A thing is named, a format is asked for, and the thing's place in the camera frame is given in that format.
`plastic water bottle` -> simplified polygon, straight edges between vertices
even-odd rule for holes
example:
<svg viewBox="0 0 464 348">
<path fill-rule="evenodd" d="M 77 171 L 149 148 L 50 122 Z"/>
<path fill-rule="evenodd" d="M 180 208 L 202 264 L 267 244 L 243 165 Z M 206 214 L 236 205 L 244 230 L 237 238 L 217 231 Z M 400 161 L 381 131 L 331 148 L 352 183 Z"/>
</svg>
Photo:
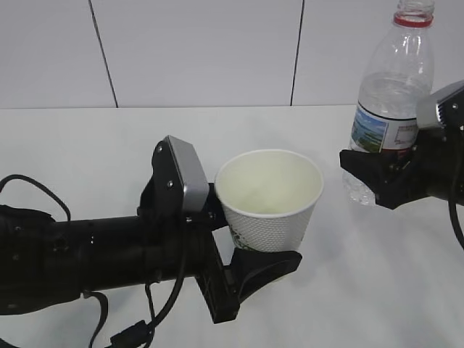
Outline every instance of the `plastic water bottle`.
<svg viewBox="0 0 464 348">
<path fill-rule="evenodd" d="M 432 0 L 400 0 L 393 27 L 378 45 L 361 83 L 349 142 L 362 152 L 407 152 L 418 128 L 415 106 L 430 94 L 434 55 L 428 38 Z M 350 197 L 376 203 L 373 192 L 348 172 L 343 173 Z"/>
</svg>

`cable connector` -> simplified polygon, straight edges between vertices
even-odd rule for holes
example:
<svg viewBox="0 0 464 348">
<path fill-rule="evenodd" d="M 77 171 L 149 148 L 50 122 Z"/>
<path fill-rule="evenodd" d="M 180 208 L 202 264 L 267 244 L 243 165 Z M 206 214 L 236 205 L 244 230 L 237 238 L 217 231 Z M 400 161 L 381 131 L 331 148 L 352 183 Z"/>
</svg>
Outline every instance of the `cable connector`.
<svg viewBox="0 0 464 348">
<path fill-rule="evenodd" d="M 114 335 L 110 339 L 111 348 L 137 348 L 145 344 L 149 336 L 149 326 L 145 323 L 145 320 L 142 320 Z"/>
</svg>

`paper cup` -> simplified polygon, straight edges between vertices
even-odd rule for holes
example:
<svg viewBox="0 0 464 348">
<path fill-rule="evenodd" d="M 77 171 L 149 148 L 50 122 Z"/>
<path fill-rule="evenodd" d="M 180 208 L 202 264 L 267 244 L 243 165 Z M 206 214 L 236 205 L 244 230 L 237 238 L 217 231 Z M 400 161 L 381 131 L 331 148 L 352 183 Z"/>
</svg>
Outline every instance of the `paper cup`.
<svg viewBox="0 0 464 348">
<path fill-rule="evenodd" d="M 241 154 L 221 167 L 215 190 L 237 247 L 297 250 L 323 191 L 309 158 L 280 149 Z"/>
</svg>

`white tiled wall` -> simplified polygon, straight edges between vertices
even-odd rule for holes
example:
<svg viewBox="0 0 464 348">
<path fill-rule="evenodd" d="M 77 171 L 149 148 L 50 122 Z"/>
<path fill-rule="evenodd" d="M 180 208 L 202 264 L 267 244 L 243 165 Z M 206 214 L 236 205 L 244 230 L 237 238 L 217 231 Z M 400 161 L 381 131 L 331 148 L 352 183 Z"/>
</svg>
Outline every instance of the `white tiled wall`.
<svg viewBox="0 0 464 348">
<path fill-rule="evenodd" d="M 122 107 L 288 105 L 301 0 L 94 0 Z"/>
<path fill-rule="evenodd" d="M 0 1 L 0 108 L 114 105 L 86 0 Z"/>
<path fill-rule="evenodd" d="M 92 0 L 121 107 L 289 105 L 302 0 Z M 354 104 L 397 0 L 306 0 L 293 104 Z M 464 78 L 464 1 L 436 0 L 435 89 Z M 0 4 L 0 108 L 113 107 L 88 0 Z"/>
</svg>

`white table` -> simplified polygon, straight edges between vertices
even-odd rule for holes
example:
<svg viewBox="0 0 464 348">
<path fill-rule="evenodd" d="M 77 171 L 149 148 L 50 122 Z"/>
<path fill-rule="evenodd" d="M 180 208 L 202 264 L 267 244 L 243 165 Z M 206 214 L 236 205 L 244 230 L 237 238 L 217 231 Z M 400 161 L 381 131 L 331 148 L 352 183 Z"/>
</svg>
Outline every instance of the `white table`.
<svg viewBox="0 0 464 348">
<path fill-rule="evenodd" d="M 354 107 L 228 109 L 53 109 L 0 111 L 0 177 L 31 175 L 48 185 L 74 219 L 133 215 L 151 175 L 155 144 L 167 134 L 191 142 L 210 181 L 231 157 L 290 149 L 321 167 L 326 189 L 303 241 L 298 271 L 242 305 L 237 320 L 213 325 L 193 279 L 157 329 L 153 347 L 461 347 L 464 252 L 447 205 L 438 199 L 397 211 L 351 203 L 339 150 Z M 33 207 L 63 220 L 59 208 L 24 183 L 0 203 Z M 217 237 L 224 258 L 232 246 Z M 173 282 L 153 285 L 157 308 Z M 143 286 L 107 291 L 109 320 L 95 347 L 148 319 Z M 22 348 L 87 347 L 99 318 L 95 300 L 0 317 L 0 337 Z"/>
</svg>

